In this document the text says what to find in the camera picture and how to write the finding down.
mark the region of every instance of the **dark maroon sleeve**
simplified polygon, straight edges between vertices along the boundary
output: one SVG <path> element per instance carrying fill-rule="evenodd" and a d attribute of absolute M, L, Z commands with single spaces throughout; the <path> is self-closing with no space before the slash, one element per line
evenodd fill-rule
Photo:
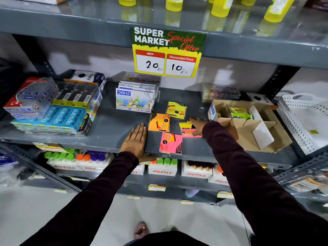
<path fill-rule="evenodd" d="M 90 245 L 115 193 L 138 163 L 132 153 L 119 153 L 95 180 L 21 245 Z"/>
<path fill-rule="evenodd" d="M 328 231 L 328 222 L 306 211 L 244 151 L 226 128 L 218 122 L 210 122 L 204 126 L 203 136 L 227 177 L 238 209 L 257 238 L 266 238 L 267 242 L 278 240 L 276 245 L 279 245 L 282 239 L 279 233 L 302 235 L 302 224 L 306 225 L 306 233 L 310 232 L 312 236 Z"/>

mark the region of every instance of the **pink sticky note pack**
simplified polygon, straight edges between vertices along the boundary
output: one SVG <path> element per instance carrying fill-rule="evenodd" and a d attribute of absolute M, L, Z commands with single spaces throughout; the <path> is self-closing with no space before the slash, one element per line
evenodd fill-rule
<path fill-rule="evenodd" d="M 182 154 L 182 135 L 163 132 L 159 151 L 162 153 Z"/>

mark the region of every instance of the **green bottle cap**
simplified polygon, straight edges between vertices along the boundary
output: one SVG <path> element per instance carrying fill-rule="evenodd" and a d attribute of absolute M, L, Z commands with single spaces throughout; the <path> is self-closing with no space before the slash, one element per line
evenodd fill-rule
<path fill-rule="evenodd" d="M 178 164 L 178 160 L 177 159 L 172 159 L 171 160 L 171 165 L 176 165 Z"/>
<path fill-rule="evenodd" d="M 58 159 L 59 157 L 59 153 L 58 152 L 55 152 L 52 154 L 52 158 L 55 160 L 55 159 Z"/>
<path fill-rule="evenodd" d="M 66 160 L 72 160 L 72 159 L 74 159 L 74 154 L 69 153 L 69 154 L 66 156 Z"/>
<path fill-rule="evenodd" d="M 158 158 L 157 159 L 157 164 L 160 164 L 160 165 L 163 164 L 163 158 Z"/>
<path fill-rule="evenodd" d="M 46 152 L 46 153 L 44 154 L 44 157 L 45 157 L 46 159 L 50 159 L 50 158 L 51 158 L 51 155 L 52 155 L 52 152 Z"/>
<path fill-rule="evenodd" d="M 169 158 L 164 159 L 164 164 L 165 165 L 170 165 L 170 163 L 171 163 L 171 160 Z"/>
<path fill-rule="evenodd" d="M 60 160 L 63 160 L 63 159 L 65 159 L 66 158 L 66 155 L 67 155 L 67 153 L 60 153 L 60 155 L 59 155 L 59 159 Z"/>

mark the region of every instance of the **basket handle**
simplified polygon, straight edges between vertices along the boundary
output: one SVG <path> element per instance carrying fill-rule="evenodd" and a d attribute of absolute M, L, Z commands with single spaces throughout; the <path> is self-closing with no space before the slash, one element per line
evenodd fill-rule
<path fill-rule="evenodd" d="M 312 99 L 311 100 L 307 100 L 308 102 L 324 102 L 326 101 L 325 98 L 321 98 L 321 97 L 317 97 L 311 93 L 306 93 L 306 92 L 301 92 L 301 93 L 296 93 L 296 94 L 293 94 L 293 95 L 290 95 L 290 94 L 285 94 L 285 95 L 282 95 L 282 97 L 288 97 L 288 98 L 291 98 L 291 99 L 296 99 L 297 98 L 294 98 L 294 97 L 297 97 L 297 96 L 309 96 L 311 97 Z"/>

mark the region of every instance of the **person's left hand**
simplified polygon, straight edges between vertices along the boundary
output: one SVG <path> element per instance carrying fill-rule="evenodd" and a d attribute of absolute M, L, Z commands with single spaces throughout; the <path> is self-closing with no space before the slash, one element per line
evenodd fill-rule
<path fill-rule="evenodd" d="M 139 160 L 139 163 L 145 161 L 154 161 L 157 156 L 145 155 L 145 143 L 147 139 L 147 128 L 143 123 L 134 128 L 124 140 L 120 152 L 133 153 Z"/>

